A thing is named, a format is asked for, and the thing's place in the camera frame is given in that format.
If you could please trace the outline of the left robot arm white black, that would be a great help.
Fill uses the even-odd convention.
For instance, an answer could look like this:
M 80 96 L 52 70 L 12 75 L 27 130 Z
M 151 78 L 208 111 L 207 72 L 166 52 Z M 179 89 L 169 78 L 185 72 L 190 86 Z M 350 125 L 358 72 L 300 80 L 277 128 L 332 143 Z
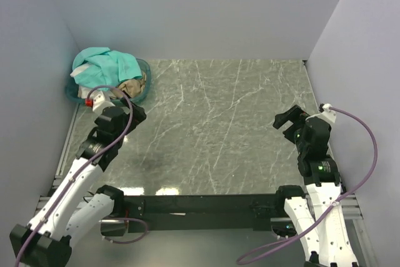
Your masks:
M 142 107 L 131 102 L 127 107 L 129 113 L 115 106 L 103 109 L 58 189 L 27 225 L 12 229 L 16 266 L 66 266 L 78 241 L 100 220 L 125 219 L 124 193 L 112 186 L 100 187 L 90 202 L 78 205 L 118 155 L 125 135 L 146 119 Z

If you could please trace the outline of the teal t shirt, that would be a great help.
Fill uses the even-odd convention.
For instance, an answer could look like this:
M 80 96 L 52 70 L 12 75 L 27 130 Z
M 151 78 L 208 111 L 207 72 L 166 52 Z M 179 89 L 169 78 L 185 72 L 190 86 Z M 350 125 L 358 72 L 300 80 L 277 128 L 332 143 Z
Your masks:
M 73 79 L 77 85 L 86 88 L 102 85 L 116 87 L 126 80 L 142 77 L 139 63 L 133 55 L 109 48 L 91 47 L 82 50 L 72 63 L 72 71 L 85 63 L 92 66 Z

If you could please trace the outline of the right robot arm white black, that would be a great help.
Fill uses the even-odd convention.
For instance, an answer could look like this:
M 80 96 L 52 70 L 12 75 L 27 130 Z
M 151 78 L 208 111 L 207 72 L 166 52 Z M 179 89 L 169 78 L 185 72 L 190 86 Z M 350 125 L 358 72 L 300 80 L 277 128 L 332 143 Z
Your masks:
M 327 106 L 310 115 L 298 105 L 277 114 L 273 126 L 290 121 L 284 137 L 296 146 L 297 168 L 304 188 L 281 186 L 274 209 L 289 216 L 304 251 L 305 266 L 358 266 L 346 229 L 338 166 L 328 153 L 328 142 L 336 115 Z

